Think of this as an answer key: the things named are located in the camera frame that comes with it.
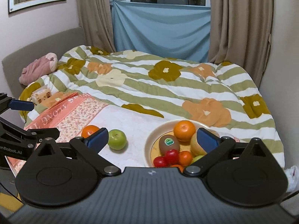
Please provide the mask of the white plastic bag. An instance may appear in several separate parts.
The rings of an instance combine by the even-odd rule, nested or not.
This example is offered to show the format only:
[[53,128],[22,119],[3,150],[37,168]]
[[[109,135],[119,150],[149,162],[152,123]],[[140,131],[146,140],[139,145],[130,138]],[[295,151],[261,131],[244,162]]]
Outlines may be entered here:
[[287,192],[293,192],[298,186],[298,167],[294,165],[284,170],[284,173],[288,180]]

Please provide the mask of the pink plush toy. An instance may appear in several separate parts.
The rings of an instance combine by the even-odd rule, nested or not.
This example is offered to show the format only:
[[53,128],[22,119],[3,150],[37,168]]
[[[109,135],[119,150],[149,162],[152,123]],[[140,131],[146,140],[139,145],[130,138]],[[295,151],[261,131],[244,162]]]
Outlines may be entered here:
[[47,53],[39,59],[35,59],[22,69],[19,82],[20,84],[28,86],[38,78],[54,72],[57,69],[57,65],[57,55],[55,53]]

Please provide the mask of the small green apple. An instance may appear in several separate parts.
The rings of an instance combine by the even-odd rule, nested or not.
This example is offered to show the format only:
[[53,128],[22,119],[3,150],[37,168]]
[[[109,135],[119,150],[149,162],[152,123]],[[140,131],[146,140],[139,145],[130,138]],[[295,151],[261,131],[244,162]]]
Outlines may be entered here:
[[108,138],[108,146],[113,150],[122,150],[127,145],[127,137],[121,130],[110,130]]

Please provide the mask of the left beige curtain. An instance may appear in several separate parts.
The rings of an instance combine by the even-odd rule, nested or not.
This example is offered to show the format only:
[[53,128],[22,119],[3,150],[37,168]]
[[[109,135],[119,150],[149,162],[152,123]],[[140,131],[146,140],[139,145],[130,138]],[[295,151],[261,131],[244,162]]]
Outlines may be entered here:
[[76,3],[88,45],[115,52],[110,0],[76,0]]

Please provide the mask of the cream duck print plate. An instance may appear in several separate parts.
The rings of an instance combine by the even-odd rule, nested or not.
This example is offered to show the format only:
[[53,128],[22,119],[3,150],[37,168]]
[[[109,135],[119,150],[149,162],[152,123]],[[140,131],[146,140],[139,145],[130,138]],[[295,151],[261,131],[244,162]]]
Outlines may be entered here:
[[146,167],[154,167],[154,159],[163,156],[170,149],[179,149],[180,151],[191,152],[189,142],[181,142],[174,136],[174,127],[180,119],[167,121],[155,128],[147,137],[144,146],[144,162]]

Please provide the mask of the orange on plate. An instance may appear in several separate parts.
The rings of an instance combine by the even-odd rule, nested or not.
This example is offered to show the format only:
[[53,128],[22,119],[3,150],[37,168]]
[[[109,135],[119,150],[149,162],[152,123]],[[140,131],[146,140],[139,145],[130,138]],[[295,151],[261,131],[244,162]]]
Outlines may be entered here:
[[195,132],[195,125],[188,120],[179,121],[173,128],[174,136],[181,142],[190,141]]

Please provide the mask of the pink floral cloth mat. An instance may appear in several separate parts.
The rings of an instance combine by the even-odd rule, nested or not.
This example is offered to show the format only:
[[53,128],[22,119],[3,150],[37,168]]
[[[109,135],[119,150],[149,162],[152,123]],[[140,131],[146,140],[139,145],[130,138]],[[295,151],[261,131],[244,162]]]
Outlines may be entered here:
[[41,114],[37,110],[29,112],[27,122],[27,130],[57,128],[60,131],[58,143],[76,136],[87,138],[106,128],[124,148],[114,150],[105,146],[101,149],[98,143],[89,143],[88,147],[95,148],[100,156],[124,169],[126,166],[152,167],[153,160],[160,155],[160,138],[172,135],[179,120],[167,121],[101,102],[89,94],[73,93],[51,103]]

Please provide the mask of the large green apple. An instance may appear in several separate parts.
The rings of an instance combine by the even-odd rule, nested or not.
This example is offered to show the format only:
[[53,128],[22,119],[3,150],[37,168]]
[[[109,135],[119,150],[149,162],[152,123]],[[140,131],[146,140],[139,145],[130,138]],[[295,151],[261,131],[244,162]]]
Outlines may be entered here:
[[204,156],[203,155],[199,155],[199,156],[194,157],[193,160],[191,161],[191,164],[193,164],[194,162],[198,161],[202,157],[204,157]]

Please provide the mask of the small patterned tissue pack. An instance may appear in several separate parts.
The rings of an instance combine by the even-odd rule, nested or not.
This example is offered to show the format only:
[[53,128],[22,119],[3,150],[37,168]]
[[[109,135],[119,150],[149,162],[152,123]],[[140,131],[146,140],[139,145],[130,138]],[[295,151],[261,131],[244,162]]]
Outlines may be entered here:
[[41,88],[38,88],[37,90],[33,91],[31,94],[31,100],[34,104],[40,104],[47,98],[50,98],[52,96],[51,90],[46,86],[42,86]]

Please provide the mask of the blue hanging cloth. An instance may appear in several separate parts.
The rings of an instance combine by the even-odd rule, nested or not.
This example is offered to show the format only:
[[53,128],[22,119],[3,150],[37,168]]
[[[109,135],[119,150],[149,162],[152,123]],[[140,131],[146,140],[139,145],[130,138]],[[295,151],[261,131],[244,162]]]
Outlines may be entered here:
[[116,1],[112,26],[117,51],[207,62],[211,9],[204,6]]

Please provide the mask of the small mandarin orange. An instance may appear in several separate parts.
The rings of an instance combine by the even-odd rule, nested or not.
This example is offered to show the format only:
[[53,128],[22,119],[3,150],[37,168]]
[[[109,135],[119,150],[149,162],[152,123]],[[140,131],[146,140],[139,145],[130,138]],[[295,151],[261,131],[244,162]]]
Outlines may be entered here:
[[193,160],[193,156],[189,151],[181,151],[179,152],[179,164],[181,166],[188,166],[191,164]]
[[181,173],[183,173],[183,171],[184,171],[184,167],[179,164],[174,164],[174,165],[171,165],[170,167],[178,168]]

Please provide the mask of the green striped floral duvet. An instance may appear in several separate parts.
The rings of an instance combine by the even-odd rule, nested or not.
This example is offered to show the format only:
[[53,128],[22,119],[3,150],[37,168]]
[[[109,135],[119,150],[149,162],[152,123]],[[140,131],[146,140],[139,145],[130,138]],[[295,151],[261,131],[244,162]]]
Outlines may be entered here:
[[164,119],[195,120],[245,142],[258,137],[285,165],[283,144],[257,86],[242,67],[228,61],[199,63],[81,45],[61,57],[55,72],[27,86],[20,99],[42,86],[51,93],[88,93]]

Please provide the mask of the grey bed headboard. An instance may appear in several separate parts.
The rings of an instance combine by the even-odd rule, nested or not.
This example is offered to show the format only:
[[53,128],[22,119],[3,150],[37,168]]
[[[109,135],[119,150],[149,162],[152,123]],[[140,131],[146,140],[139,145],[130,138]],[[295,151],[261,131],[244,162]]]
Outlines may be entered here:
[[19,83],[19,76],[22,69],[35,59],[50,52],[55,53],[60,59],[65,52],[86,43],[84,30],[78,27],[40,39],[7,55],[2,60],[2,66],[10,89],[8,94],[14,98],[20,96],[25,86]]

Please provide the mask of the brown kiwi with sticker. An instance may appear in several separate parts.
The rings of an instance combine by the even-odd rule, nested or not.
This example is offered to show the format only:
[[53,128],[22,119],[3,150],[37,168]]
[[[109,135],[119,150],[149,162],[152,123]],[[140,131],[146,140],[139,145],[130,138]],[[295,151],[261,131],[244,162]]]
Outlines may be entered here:
[[164,154],[171,149],[180,151],[180,143],[178,139],[175,136],[170,134],[162,136],[159,139],[160,154],[164,156]]

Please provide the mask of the red cherry tomato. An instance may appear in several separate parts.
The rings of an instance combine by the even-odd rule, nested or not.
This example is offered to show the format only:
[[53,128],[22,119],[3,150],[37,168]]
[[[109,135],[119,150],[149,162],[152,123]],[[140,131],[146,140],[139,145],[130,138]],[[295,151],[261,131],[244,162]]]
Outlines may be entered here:
[[179,152],[171,149],[164,154],[164,158],[168,165],[175,165],[179,163]]
[[158,156],[153,160],[154,167],[163,168],[167,167],[168,163],[163,156]]

